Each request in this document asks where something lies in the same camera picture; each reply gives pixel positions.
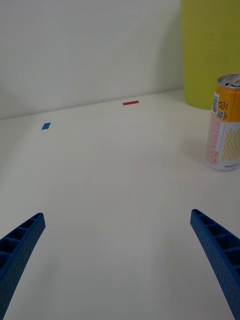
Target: orange beverage can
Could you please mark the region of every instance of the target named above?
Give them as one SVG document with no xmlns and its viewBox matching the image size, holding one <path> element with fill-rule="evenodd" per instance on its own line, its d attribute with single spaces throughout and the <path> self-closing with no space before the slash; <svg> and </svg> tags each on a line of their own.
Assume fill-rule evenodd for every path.
<svg viewBox="0 0 240 320">
<path fill-rule="evenodd" d="M 240 73 L 221 76 L 214 92 L 206 147 L 207 163 L 229 171 L 240 164 Z"/>
</svg>

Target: white tabletop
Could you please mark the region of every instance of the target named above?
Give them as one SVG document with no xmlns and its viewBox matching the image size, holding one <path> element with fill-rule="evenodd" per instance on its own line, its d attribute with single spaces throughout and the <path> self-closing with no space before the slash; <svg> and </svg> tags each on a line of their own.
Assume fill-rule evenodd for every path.
<svg viewBox="0 0 240 320">
<path fill-rule="evenodd" d="M 0 237 L 46 222 L 5 320 L 233 319 L 190 226 L 198 208 L 240 237 L 209 120 L 174 91 L 0 121 Z"/>
</svg>

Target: wavy yellow pattern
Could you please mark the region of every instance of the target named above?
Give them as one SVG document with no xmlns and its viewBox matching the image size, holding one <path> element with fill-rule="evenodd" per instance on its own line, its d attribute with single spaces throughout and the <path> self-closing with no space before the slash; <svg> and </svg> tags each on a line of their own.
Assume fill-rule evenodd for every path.
<svg viewBox="0 0 240 320">
<path fill-rule="evenodd" d="M 237 160 L 240 157 L 240 128 L 236 131 L 230 129 L 226 133 L 224 147 L 221 153 L 222 160 Z"/>
</svg>

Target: white wall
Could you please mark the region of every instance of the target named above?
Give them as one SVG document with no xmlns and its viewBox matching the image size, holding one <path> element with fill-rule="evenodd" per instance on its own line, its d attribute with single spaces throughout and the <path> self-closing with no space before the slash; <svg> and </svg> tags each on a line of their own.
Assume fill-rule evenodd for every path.
<svg viewBox="0 0 240 320">
<path fill-rule="evenodd" d="M 0 2 L 0 118 L 182 85 L 180 0 Z"/>
</svg>

